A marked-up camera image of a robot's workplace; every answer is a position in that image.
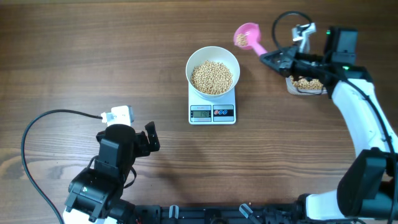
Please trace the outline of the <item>pink plastic measuring scoop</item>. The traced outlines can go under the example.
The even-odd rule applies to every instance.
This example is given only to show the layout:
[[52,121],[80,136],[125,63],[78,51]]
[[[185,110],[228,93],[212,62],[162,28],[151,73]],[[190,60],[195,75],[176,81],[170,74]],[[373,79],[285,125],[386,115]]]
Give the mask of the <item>pink plastic measuring scoop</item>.
[[243,50],[253,50],[258,57],[267,53],[267,50],[260,44],[261,31],[259,25],[248,22],[241,25],[234,33],[234,45]]

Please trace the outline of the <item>white digital kitchen scale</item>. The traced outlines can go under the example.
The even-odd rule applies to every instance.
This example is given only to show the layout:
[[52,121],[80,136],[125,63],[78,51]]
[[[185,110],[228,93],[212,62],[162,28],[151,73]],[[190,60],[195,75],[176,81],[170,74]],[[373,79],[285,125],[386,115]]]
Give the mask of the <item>white digital kitchen scale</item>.
[[236,122],[235,88],[220,96],[205,96],[188,85],[188,122],[192,125],[226,125]]

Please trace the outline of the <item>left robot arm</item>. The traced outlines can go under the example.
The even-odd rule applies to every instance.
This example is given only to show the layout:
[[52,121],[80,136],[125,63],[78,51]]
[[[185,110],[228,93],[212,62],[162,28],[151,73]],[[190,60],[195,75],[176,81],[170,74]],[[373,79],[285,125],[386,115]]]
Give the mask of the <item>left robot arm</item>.
[[136,206],[121,199],[138,157],[160,149],[154,122],[139,133],[125,124],[112,124],[96,136],[99,153],[70,183],[63,212],[65,223],[139,223]]

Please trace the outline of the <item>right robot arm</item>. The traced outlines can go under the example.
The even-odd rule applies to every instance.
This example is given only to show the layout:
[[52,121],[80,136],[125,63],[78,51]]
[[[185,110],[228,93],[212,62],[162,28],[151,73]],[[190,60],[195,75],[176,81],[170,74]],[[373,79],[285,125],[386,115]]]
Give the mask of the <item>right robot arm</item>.
[[314,78],[326,88],[348,127],[356,159],[336,190],[304,197],[309,220],[397,219],[397,135],[376,98],[373,80],[354,65],[358,32],[330,27],[323,56],[301,53],[297,45],[260,56],[283,77]]

